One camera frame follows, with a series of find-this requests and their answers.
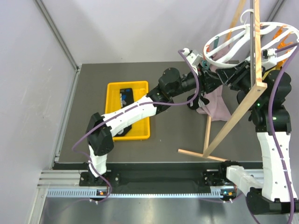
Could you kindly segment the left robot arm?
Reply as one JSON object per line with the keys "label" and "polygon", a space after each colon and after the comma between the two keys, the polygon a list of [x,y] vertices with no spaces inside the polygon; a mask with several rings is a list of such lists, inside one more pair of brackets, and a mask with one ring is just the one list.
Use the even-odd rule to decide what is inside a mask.
{"label": "left robot arm", "polygon": [[205,93],[211,93],[221,84],[218,74],[209,70],[195,69],[181,76],[176,68],[168,68],[159,78],[158,85],[139,100],[112,113],[93,114],[86,130],[90,180],[96,185],[105,182],[107,154],[114,148],[113,137],[119,131],[175,106],[173,98],[178,95],[195,90],[193,96],[203,99]]}

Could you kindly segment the teal clothespin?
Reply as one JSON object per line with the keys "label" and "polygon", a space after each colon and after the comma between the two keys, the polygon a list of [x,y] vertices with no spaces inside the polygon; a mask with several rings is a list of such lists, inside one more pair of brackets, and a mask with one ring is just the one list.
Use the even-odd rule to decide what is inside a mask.
{"label": "teal clothespin", "polygon": [[202,64],[203,69],[209,70],[210,63],[207,60],[202,60],[201,64]]}

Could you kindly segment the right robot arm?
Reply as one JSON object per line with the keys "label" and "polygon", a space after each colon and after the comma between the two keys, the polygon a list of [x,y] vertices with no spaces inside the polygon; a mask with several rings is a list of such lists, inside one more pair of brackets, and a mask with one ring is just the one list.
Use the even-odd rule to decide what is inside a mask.
{"label": "right robot arm", "polygon": [[291,118],[283,105],[292,89],[291,77],[282,67],[271,70],[265,82],[267,90],[251,109],[251,121],[262,151],[263,183],[236,161],[223,162],[218,179],[225,185],[232,182],[241,190],[252,214],[292,216],[299,211],[299,198],[290,167]]}

